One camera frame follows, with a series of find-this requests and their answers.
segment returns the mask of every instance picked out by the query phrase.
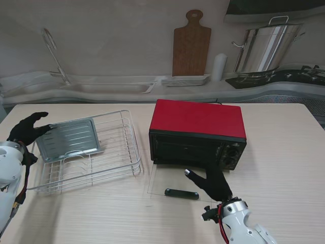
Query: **white wall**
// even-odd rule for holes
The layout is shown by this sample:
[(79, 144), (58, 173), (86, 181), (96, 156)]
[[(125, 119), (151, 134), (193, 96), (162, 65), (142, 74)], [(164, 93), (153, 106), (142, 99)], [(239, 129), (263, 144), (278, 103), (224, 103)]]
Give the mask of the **white wall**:
[[(69, 74), (169, 75), (172, 72), (173, 31), (186, 25), (190, 9), (204, 13), (201, 24), (212, 28), (206, 73), (214, 56), (229, 58), (226, 71), (236, 63), (247, 28), (265, 23), (224, 23), (229, 0), (2, 0), (0, 1), (0, 77), (56, 69), (40, 29), (48, 28), (58, 56)], [(325, 15), (304, 20), (300, 40), (283, 64), (325, 64)]]

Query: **red oven top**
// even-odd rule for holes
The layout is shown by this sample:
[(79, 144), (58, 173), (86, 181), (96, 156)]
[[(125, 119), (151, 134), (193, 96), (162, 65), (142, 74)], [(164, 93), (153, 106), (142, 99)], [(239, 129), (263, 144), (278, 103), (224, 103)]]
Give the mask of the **red oven top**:
[(159, 99), (150, 129), (246, 139), (241, 109), (230, 105)]

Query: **stove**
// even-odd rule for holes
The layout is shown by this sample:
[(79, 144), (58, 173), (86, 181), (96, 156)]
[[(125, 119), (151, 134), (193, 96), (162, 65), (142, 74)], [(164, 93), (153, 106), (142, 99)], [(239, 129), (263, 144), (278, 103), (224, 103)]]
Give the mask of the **stove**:
[(252, 88), (280, 81), (325, 86), (325, 70), (320, 69), (318, 65), (313, 68), (304, 65), (301, 69), (277, 69), (269, 73), (254, 73), (226, 79), (226, 82), (236, 89)]

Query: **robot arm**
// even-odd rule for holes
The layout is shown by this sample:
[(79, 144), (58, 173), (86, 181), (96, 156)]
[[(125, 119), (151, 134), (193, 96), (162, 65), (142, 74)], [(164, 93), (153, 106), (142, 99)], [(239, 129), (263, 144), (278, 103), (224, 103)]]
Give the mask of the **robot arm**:
[(10, 218), (21, 180), (23, 153), (15, 142), (0, 143), (0, 233)]
[[(47, 112), (33, 113), (11, 130), (6, 142), (0, 142), (0, 238), (25, 200), (29, 167), (37, 160), (26, 146), (51, 129), (50, 125), (34, 128), (34, 123), (47, 115)], [(17, 195), (22, 165), (26, 165), (25, 182)]]
[(221, 224), (226, 224), (232, 230), (230, 238), (225, 238), (226, 243), (277, 244), (276, 240), (263, 226), (256, 224), (253, 228), (250, 228), (247, 225), (251, 211), (242, 199), (235, 197), (224, 204), (218, 205), (217, 208), (210, 209), (210, 206), (207, 206), (205, 210), (206, 212), (202, 214), (204, 221), (214, 220), (219, 224), (221, 222)]
[[(206, 164), (206, 179), (191, 170), (185, 170), (185, 175), (199, 188), (203, 189), (213, 200), (222, 202), (217, 208), (205, 207), (202, 218), (214, 220), (219, 224), (221, 235), (228, 244), (276, 244), (276, 240), (263, 226), (257, 224), (253, 228), (247, 225), (251, 211), (245, 201), (232, 198), (232, 192), (220, 168), (213, 163)], [(230, 238), (226, 236), (222, 224), (231, 229)]]

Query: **finger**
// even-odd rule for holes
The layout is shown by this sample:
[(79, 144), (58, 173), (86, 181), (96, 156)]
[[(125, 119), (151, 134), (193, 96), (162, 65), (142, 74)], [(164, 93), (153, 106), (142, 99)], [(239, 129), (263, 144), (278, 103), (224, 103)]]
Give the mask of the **finger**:
[(48, 114), (48, 112), (33, 113), (31, 116), (27, 117), (22, 121), (33, 125), (36, 121), (40, 120), (42, 117), (46, 117)]
[(203, 177), (195, 174), (193, 171), (191, 170), (186, 170), (186, 177), (189, 178), (190, 180), (192, 180), (194, 182), (195, 185), (197, 185), (199, 188), (203, 189), (205, 188), (206, 185), (206, 179), (204, 179)]
[(46, 132), (50, 131), (52, 128), (50, 125), (42, 126), (35, 129), (35, 133), (37, 137), (43, 136)]
[(216, 163), (210, 163), (205, 165), (205, 172), (207, 179), (210, 177), (223, 177), (223, 172)]

